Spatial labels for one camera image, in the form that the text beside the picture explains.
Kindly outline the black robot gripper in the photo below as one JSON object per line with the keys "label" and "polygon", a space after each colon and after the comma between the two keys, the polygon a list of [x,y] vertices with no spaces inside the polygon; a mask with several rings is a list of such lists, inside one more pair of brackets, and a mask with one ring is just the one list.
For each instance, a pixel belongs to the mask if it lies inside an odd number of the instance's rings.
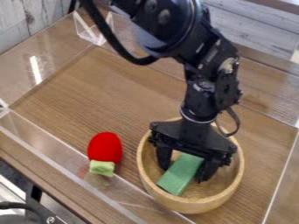
{"label": "black robot gripper", "polygon": [[200,184],[211,179],[223,165],[230,165],[238,146],[230,141],[236,130],[226,132],[215,121],[192,122],[186,117],[151,122],[150,142],[156,148],[160,168],[170,167],[174,151],[204,158],[195,175]]}

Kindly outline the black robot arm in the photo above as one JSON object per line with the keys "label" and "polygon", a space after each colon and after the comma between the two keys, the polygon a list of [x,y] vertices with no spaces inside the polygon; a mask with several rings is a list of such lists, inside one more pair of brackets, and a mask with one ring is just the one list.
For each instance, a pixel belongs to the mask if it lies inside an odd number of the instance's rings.
{"label": "black robot arm", "polygon": [[223,131],[218,115],[238,115],[239,53],[211,24],[210,9],[200,0],[107,0],[110,7],[127,16],[135,26],[139,45],[148,55],[135,57],[122,45],[94,0],[79,0],[115,51],[131,63],[147,66],[160,58],[183,64],[186,95],[182,118],[150,124],[150,142],[162,169],[170,168],[174,151],[203,159],[196,180],[207,181],[231,163],[238,146],[232,133]]}

